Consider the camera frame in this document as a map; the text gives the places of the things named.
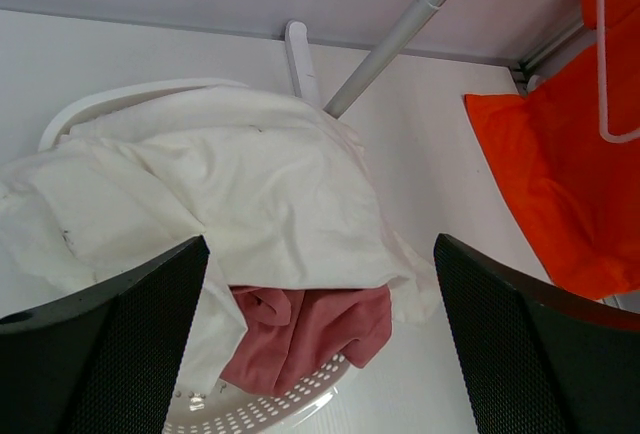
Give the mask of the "white t shirt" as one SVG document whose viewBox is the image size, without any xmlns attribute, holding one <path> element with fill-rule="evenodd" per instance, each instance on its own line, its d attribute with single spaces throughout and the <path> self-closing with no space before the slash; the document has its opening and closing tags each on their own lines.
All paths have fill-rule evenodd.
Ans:
<svg viewBox="0 0 640 434">
<path fill-rule="evenodd" d="M 432 266 L 389 226 L 356 134 L 310 104 L 219 86 L 73 126 L 1 168 L 1 311 L 91 287 L 192 237 L 211 257 L 178 376 L 211 392 L 247 332 L 236 286 L 387 286 L 422 324 Z"/>
</svg>

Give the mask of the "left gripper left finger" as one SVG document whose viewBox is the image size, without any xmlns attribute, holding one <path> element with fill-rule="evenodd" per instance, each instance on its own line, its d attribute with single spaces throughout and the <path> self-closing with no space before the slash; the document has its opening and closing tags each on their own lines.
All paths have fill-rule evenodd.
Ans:
<svg viewBox="0 0 640 434">
<path fill-rule="evenodd" d="M 202 290 L 194 237 L 1 320 L 4 433 L 159 433 Z"/>
</svg>

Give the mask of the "pink t shirt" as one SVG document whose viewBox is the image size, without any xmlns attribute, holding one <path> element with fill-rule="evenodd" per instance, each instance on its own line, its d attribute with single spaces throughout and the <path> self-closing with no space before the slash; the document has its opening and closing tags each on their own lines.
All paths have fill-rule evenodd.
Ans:
<svg viewBox="0 0 640 434">
<path fill-rule="evenodd" d="M 392 334 L 387 286 L 231 292 L 247 332 L 220 378 L 250 394 L 279 396 L 336 354 L 363 368 Z"/>
</svg>

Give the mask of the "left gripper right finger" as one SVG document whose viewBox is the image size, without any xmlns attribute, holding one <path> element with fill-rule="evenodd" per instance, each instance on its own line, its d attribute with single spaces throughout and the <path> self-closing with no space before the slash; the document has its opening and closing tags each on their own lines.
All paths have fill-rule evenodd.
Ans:
<svg viewBox="0 0 640 434">
<path fill-rule="evenodd" d="M 636 433 L 639 316 L 505 266 L 448 234 L 434 260 L 481 433 Z"/>
</svg>

